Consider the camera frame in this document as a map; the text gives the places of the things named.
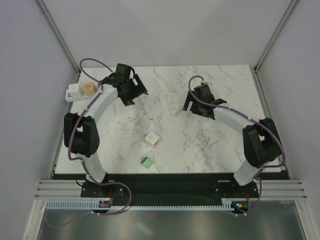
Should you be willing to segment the long white power strip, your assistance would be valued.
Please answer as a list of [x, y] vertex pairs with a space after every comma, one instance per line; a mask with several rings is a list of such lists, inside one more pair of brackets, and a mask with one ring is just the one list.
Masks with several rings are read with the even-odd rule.
[[89, 92], [85, 92], [80, 85], [72, 84], [65, 91], [65, 100], [68, 103], [89, 100], [96, 93], [97, 93], [97, 91], [95, 91], [95, 90], [89, 91]]

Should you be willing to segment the white cube plug orange logo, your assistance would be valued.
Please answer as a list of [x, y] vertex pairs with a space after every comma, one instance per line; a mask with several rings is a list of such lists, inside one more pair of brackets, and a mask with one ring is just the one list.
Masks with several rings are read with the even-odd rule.
[[160, 137], [154, 132], [150, 132], [144, 138], [144, 142], [151, 147], [155, 147], [159, 143], [159, 141], [160, 141]]

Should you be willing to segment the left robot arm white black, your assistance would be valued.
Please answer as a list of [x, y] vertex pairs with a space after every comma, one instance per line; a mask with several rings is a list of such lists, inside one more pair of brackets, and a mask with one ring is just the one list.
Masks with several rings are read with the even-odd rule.
[[102, 80], [93, 76], [90, 79], [97, 83], [97, 92], [83, 110], [64, 116], [63, 137], [68, 159], [81, 162], [86, 179], [93, 183], [92, 191], [104, 197], [109, 193], [110, 185], [98, 155], [97, 122], [117, 99], [121, 99], [124, 106], [131, 106], [135, 98], [147, 95], [148, 91], [134, 68], [123, 63], [117, 64], [115, 70]]

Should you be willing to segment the green plug adapter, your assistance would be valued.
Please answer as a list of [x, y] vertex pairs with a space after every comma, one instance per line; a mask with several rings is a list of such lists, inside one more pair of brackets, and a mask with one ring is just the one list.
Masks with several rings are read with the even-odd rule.
[[146, 168], [149, 169], [153, 164], [153, 160], [147, 156], [141, 158], [140, 163]]

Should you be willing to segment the small white power socket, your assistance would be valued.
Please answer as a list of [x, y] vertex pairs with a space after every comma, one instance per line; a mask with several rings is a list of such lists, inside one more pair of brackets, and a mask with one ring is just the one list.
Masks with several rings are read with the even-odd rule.
[[168, 112], [172, 117], [175, 117], [180, 111], [177, 96], [174, 93], [169, 92], [167, 94], [166, 99], [167, 99]]

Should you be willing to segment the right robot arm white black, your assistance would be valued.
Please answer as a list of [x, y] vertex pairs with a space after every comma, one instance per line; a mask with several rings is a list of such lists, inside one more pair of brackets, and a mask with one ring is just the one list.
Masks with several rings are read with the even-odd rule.
[[193, 114], [224, 123], [242, 135], [245, 160], [234, 172], [233, 181], [229, 184], [233, 196], [242, 196], [247, 191], [247, 184], [258, 177], [269, 162], [283, 155], [284, 148], [271, 118], [255, 120], [244, 115], [224, 99], [215, 99], [205, 83], [188, 91], [184, 111], [189, 104]]

